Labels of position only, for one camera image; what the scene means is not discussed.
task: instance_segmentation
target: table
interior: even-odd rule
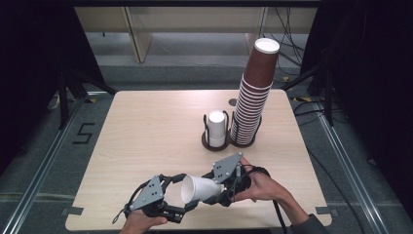
[[[73,207],[83,208],[83,212],[70,214],[66,228],[119,230],[125,217],[121,215],[115,224],[112,220],[142,182],[158,174],[202,176],[212,169],[213,162],[240,151],[251,164],[265,167],[307,213],[315,214],[323,225],[329,225],[330,214],[316,212],[316,207],[326,207],[326,203],[284,91],[270,92],[262,125],[250,147],[229,145],[219,152],[203,147],[204,114],[215,109],[232,113],[235,107],[229,100],[237,98],[238,93],[238,90],[119,92],[73,203]],[[166,201],[183,206],[180,183],[169,186]],[[283,212],[282,215],[289,225],[286,215]],[[229,208],[200,203],[180,224],[168,223],[153,229],[276,226],[281,225],[272,202],[247,200]]]

